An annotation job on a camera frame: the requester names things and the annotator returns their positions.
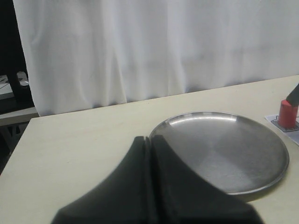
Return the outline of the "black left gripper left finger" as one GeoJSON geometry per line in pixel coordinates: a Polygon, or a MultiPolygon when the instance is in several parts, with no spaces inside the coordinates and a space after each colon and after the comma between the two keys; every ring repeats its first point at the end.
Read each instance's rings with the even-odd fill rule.
{"type": "Polygon", "coordinates": [[[94,189],[61,208],[54,224],[145,224],[145,140],[135,137],[118,167],[94,189]]]}

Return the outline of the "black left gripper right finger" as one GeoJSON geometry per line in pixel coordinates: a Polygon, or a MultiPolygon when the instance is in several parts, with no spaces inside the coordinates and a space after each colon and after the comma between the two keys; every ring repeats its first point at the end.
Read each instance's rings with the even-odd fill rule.
{"type": "Polygon", "coordinates": [[[206,182],[162,136],[151,140],[151,175],[163,224],[260,224],[256,210],[206,182]]]}

